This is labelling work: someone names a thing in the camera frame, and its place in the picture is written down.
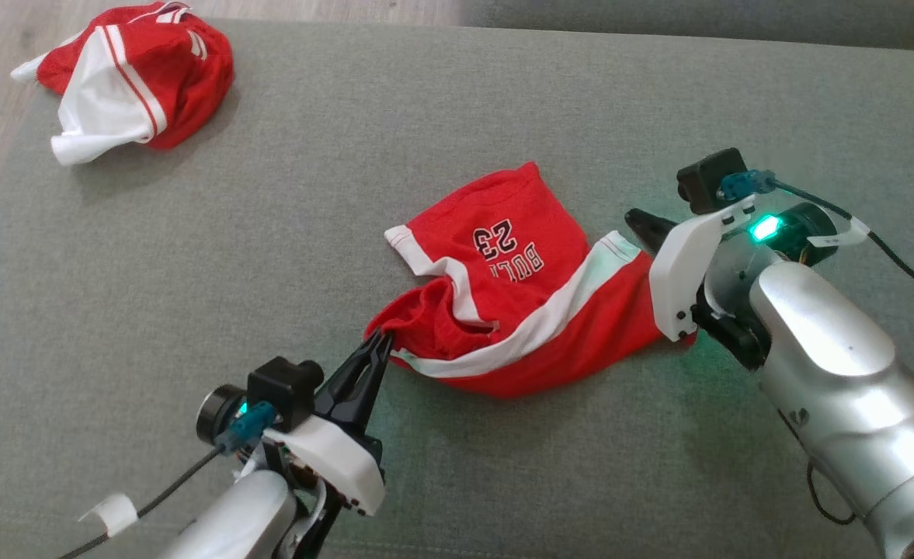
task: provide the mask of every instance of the red and white garment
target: red and white garment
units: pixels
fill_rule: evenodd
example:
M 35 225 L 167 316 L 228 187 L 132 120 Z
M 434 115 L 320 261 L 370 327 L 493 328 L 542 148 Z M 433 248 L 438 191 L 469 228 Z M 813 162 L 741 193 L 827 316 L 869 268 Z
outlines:
M 113 8 L 56 49 L 12 72 L 63 96 L 64 165 L 129 142 L 173 148 L 212 116 L 233 81 L 222 32 L 180 2 Z
M 512 398 L 581 379 L 659 338 L 651 259 L 613 231 L 589 247 L 535 163 L 475 180 L 384 234 L 417 276 L 438 276 L 367 327 L 396 361 Z

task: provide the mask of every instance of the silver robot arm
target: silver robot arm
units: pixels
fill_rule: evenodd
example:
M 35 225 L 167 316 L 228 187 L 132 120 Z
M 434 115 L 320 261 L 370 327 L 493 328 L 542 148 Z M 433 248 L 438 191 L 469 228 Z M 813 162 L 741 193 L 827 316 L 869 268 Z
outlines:
M 220 454 L 243 463 L 238 480 L 159 557 L 314 558 L 340 512 L 372 516 L 384 500 L 383 449 L 367 424 L 393 341 L 391 333 L 373 333 L 325 385 L 317 363 L 276 357 L 248 375 L 246 389 L 219 386 L 205 397 L 195 425 L 212 452 L 139 512 L 124 495 L 99 503 L 89 514 L 108 531 L 60 559 L 105 543 Z M 314 505 L 298 495 L 310 495 Z
M 914 558 L 914 374 L 818 273 L 764 269 L 750 304 L 770 333 L 759 385 L 886 559 Z
M 758 195 L 784 185 L 748 171 L 727 149 L 677 174 L 698 214 L 674 223 L 641 210 L 627 222 L 656 251 L 655 323 L 666 337 L 701 328 L 749 370 L 812 468 L 850 506 L 885 559 L 914 559 L 914 374 L 883 330 L 811 265 L 869 230 L 850 217 L 837 234 L 829 214 L 804 202 L 758 216 Z

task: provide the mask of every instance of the cable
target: cable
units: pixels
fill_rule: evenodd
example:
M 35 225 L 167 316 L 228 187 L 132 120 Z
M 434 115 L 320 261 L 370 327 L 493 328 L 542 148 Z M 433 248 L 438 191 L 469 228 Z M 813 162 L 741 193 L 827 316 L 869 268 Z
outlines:
M 180 477 L 178 477 L 177 480 L 173 482 L 173 484 L 170 484 L 168 488 L 163 489 L 162 493 L 156 495 L 156 498 L 152 499 L 151 502 L 149 502 L 149 505 L 146 505 L 142 509 L 138 510 L 136 516 L 138 518 L 143 518 L 149 512 L 151 512 L 152 509 L 156 509 L 156 507 L 158 507 L 162 502 L 169 498 L 170 495 L 173 495 L 173 492 L 177 491 L 177 488 L 180 488 L 181 485 L 184 485 L 184 482 L 190 480 L 194 474 L 197 474 L 198 470 L 201 470 L 205 464 L 208 464 L 209 461 L 212 461 L 212 459 L 219 456 L 219 454 L 222 454 L 222 448 L 221 446 L 216 446 L 215 449 L 212 449 L 212 452 L 205 454 L 205 457 L 202 457 L 201 460 L 198 460 L 194 466 L 187 468 L 187 471 L 184 471 L 183 474 L 180 474 Z M 85 543 L 84 545 L 81 545 L 77 549 L 74 549 L 70 553 L 61 555 L 59 559 L 74 559 L 75 557 L 80 557 L 88 551 L 91 551 L 91 549 L 94 549 L 99 545 L 105 543 L 108 541 L 108 539 L 108 533 L 101 534 L 93 540 Z
M 839 526 L 846 526 L 847 524 L 853 523 L 853 521 L 857 519 L 857 514 L 854 514 L 853 512 L 850 513 L 850 517 L 848 518 L 837 518 L 827 512 L 826 509 L 822 508 L 822 505 L 819 503 L 819 496 L 815 494 L 815 484 L 812 484 L 812 471 L 814 469 L 815 467 L 812 466 L 812 463 L 808 463 L 808 467 L 805 468 L 805 481 L 808 482 L 808 494 L 812 496 L 812 502 L 815 503 L 815 508 L 819 510 L 819 514 L 822 514 L 822 516 L 826 517 L 831 523 Z
M 198 470 L 201 470 L 205 464 L 208 464 L 209 461 L 212 461 L 212 459 L 219 456 L 219 454 L 222 454 L 222 449 L 219 448 L 219 446 L 215 446 L 215 448 L 212 449 L 210 453 L 205 454 L 203 459 L 198 460 L 194 466 L 187 468 L 185 473 L 180 474 L 180 477 L 177 478 L 177 481 L 174 481 L 173 484 L 170 484 L 169 488 L 163 489 L 163 492 L 160 495 L 156 495 L 156 498 L 152 499 L 151 502 L 149 502 L 149 505 L 146 505 L 140 509 L 136 516 L 140 518 L 144 517 L 149 514 L 152 509 L 156 509 L 156 507 L 159 506 L 159 503 L 164 502 L 166 498 L 168 498 L 170 495 L 173 495 L 174 491 L 177 491 L 177 488 L 180 488 L 181 485 L 184 485 L 184 481 L 190 480 L 191 475 L 197 474 Z
M 98 547 L 106 541 L 108 541 L 108 534 L 101 534 L 93 540 L 85 543 L 84 545 L 81 545 L 77 549 L 74 549 L 70 553 L 67 553 L 66 555 L 60 555 L 60 559 L 74 559 L 74 557 L 80 557 L 81 555 L 84 555 L 88 551 L 91 551 L 91 549 Z
M 849 220 L 853 218 L 851 212 L 847 212 L 843 208 L 840 208 L 840 206 L 833 204 L 833 202 L 826 202 L 815 194 L 809 194 L 808 192 L 801 190 L 801 188 L 795 188 L 789 184 L 784 184 L 777 179 L 770 179 L 770 183 L 774 184 L 777 188 L 782 189 L 784 192 L 790 192 L 791 194 L 798 196 L 798 198 L 802 198 L 802 200 L 807 200 L 814 204 L 818 204 L 819 206 L 823 206 L 823 208 L 832 211 L 836 215 L 841 216 L 843 219 Z M 886 255 L 886 257 L 895 263 L 895 266 L 897 266 L 902 272 L 906 273 L 907 276 L 910 276 L 912 279 L 914 279 L 914 269 L 912 269 L 911 266 L 905 264 L 905 262 L 899 258 L 899 255 L 895 254 L 895 251 L 893 251 L 892 248 L 889 247 L 887 243 L 885 243 L 883 238 L 879 237 L 878 234 L 873 231 L 869 231 L 867 233 L 867 237 L 872 241 L 872 243 L 875 243 L 879 248 L 881 248 L 881 251 Z

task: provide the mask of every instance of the white jersey trim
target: white jersey trim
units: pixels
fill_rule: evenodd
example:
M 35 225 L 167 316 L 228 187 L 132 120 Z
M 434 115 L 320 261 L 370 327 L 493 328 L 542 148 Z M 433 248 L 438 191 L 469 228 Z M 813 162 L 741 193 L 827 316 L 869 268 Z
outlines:
M 84 42 L 56 114 L 63 134 L 50 145 L 63 165 L 86 163 L 117 145 L 151 137 L 147 107 L 116 68 L 104 27 Z
M 163 130 L 166 130 L 166 113 L 163 111 L 163 107 L 159 105 L 159 99 L 156 99 L 156 95 L 149 91 L 149 86 L 145 84 L 143 78 L 137 73 L 136 68 L 133 68 L 133 65 L 126 59 L 126 43 L 122 39 L 122 32 L 119 31 L 119 26 L 109 25 L 105 29 L 108 31 L 107 37 L 109 45 L 112 47 L 112 53 L 115 54 L 116 66 L 122 71 L 123 77 L 136 92 L 140 102 L 149 111 L 149 117 L 152 120 L 152 125 L 154 125 L 152 135 L 149 138 L 138 141 L 140 143 L 148 142 L 156 135 L 162 134 Z
M 481 316 L 471 296 L 467 267 L 450 257 L 433 261 L 422 250 L 409 227 L 392 227 L 384 234 L 391 241 L 412 272 L 418 276 L 449 276 L 454 283 L 454 317 L 461 322 L 481 325 Z M 411 368 L 432 378 L 460 378 L 482 375 L 514 363 L 527 356 L 564 331 L 567 324 L 584 308 L 591 296 L 608 280 L 633 262 L 640 249 L 613 231 L 595 243 L 584 262 L 563 287 L 532 311 L 516 331 L 496 344 L 471 351 L 456 359 L 424 359 L 405 348 L 392 355 Z
M 56 49 L 73 43 L 77 40 L 78 36 L 81 36 L 84 33 L 84 31 L 84 29 L 81 29 L 73 36 L 69 36 L 66 41 L 59 43 L 59 45 L 56 46 Z M 49 53 L 39 54 L 39 56 L 34 59 L 21 64 L 18 68 L 14 68 L 14 70 L 12 70 L 12 78 L 17 82 L 23 82 L 23 84 L 26 84 L 27 82 L 37 82 L 36 71 L 39 70 L 39 66 L 42 64 L 43 59 L 48 56 Z

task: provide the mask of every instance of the gray fabric surface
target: gray fabric surface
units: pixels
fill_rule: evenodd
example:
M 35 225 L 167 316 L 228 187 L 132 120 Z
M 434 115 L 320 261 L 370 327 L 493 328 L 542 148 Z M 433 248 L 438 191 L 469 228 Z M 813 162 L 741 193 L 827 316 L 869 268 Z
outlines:
M 161 491 L 206 452 L 193 419 L 215 386 L 276 354 L 339 364 L 417 283 L 381 232 L 496 169 L 536 160 L 598 238 L 628 234 L 632 206 L 687 217 L 676 170 L 738 145 L 914 264 L 914 52 L 219 27 L 236 84 L 196 137 L 62 168 L 40 93 L 0 179 L 0 557 L 55 556 L 99 532 L 75 520 L 109 493 Z M 871 245 L 820 268 L 914 368 L 914 283 Z M 370 429 L 389 499 L 342 518 L 329 558 L 873 553 L 819 517 L 800 449 L 708 339 L 511 402 L 392 369 Z M 234 464 L 93 556 L 151 556 Z
M 481 27 L 914 49 L 914 0 L 459 0 Z

